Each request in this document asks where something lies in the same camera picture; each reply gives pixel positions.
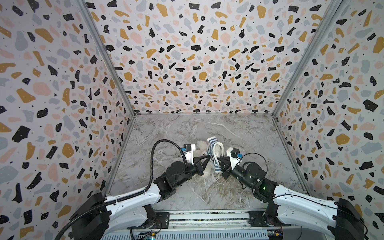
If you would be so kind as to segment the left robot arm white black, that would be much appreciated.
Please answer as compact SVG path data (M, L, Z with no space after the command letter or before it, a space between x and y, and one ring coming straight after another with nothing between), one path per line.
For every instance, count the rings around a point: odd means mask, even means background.
M120 196L91 196L71 217L75 240L100 240L103 235L128 228L148 229L156 222L153 205L170 198L176 188L202 176L210 156L194 158L194 164L174 162L148 190L141 188Z

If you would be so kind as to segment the blue white striped knit sweater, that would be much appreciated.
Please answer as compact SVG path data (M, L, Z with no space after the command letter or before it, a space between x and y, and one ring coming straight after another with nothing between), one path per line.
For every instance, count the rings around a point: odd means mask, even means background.
M211 162L214 165L216 173L222 173L218 158L224 155L224 145L216 137L207 139L207 153L211 156Z

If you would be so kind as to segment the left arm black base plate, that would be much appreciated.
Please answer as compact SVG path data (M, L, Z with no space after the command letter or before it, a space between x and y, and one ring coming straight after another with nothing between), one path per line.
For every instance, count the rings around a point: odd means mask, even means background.
M135 230L153 230L153 229L168 229L170 223L169 212L155 212L154 217L150 217L139 227L133 227Z

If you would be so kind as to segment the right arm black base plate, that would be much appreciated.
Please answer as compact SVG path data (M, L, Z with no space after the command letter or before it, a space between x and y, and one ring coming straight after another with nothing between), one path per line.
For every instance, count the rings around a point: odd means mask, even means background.
M283 224L278 219L278 205L270 202L264 211L249 211L248 223L252 227L286 227L289 224Z

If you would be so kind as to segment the white fluffy teddy bear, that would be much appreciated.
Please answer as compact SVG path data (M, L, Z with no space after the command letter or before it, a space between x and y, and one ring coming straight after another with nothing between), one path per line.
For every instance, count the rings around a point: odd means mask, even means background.
M225 156L224 145L216 137L210 137L206 141L198 141L196 144L195 156L209 156L210 160L204 170L203 177L210 179L213 183L221 177L222 170L219 164L219 157Z

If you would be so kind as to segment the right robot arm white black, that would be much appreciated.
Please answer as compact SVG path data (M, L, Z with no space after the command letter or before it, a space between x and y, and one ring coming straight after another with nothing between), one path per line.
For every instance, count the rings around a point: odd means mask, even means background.
M253 196L266 203L264 218L273 226L296 225L328 235L335 240L363 240L368 232L365 221L349 200L311 197L266 178L257 163L240 166L239 159L219 157L223 178L232 176Z

